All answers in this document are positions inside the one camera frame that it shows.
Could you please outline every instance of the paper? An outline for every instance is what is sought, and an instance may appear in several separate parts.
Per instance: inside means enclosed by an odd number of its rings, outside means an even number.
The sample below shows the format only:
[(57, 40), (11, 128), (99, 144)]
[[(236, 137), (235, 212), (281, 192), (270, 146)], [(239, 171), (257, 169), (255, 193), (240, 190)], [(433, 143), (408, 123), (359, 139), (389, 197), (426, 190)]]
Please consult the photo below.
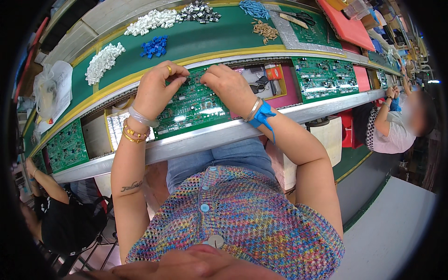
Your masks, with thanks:
[(56, 61), (52, 67), (54, 81), (56, 83), (56, 111), (51, 118), (51, 124), (46, 121), (39, 123), (37, 131), (44, 133), (49, 130), (59, 119), (62, 113), (69, 107), (72, 101), (72, 72), (73, 67), (62, 60)]

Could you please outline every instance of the multicolored knit top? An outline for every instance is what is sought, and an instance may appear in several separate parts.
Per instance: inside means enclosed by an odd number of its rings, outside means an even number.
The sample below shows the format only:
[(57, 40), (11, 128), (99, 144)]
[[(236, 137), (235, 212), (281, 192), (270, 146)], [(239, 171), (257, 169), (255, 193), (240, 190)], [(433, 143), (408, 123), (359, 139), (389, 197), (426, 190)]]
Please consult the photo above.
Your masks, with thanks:
[(291, 204), (279, 184), (240, 167), (212, 166), (182, 182), (157, 211), (126, 262), (159, 261), (210, 236), (221, 249), (287, 279), (327, 279), (345, 252), (330, 223), (312, 208)]

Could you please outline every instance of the white shirt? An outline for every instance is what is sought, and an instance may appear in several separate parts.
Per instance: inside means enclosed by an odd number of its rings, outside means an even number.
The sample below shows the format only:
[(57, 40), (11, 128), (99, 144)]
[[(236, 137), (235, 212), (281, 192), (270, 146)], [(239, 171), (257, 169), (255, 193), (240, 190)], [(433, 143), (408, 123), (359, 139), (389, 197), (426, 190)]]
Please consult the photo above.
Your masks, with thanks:
[(384, 136), (373, 128), (373, 150), (383, 154), (398, 154), (407, 151), (414, 143), (415, 136), (405, 129), (401, 112), (389, 112), (387, 121), (391, 123), (389, 136)]

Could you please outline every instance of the tattoo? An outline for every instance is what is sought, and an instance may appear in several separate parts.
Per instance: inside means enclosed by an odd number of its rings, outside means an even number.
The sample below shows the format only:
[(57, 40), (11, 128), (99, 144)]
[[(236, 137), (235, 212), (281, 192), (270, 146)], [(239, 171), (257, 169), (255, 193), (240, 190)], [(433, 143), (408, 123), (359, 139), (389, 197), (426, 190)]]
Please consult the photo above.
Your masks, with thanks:
[(135, 181), (134, 183), (132, 183), (132, 185), (130, 187), (123, 187), (123, 190), (121, 192), (124, 192), (125, 190), (132, 190), (135, 188), (139, 188), (141, 187), (143, 184), (143, 181), (140, 181), (137, 183), (137, 181)]

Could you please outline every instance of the button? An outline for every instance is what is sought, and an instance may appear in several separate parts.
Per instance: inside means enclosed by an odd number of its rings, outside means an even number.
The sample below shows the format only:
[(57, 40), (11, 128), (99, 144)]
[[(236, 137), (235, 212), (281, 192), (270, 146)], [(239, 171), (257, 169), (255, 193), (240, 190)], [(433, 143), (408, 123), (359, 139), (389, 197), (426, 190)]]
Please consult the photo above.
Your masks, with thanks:
[(202, 204), (201, 210), (202, 210), (202, 212), (207, 212), (208, 210), (210, 210), (210, 207), (207, 204)]
[(218, 234), (214, 234), (208, 238), (208, 245), (215, 248), (221, 248), (222, 245), (224, 245), (224, 238)]

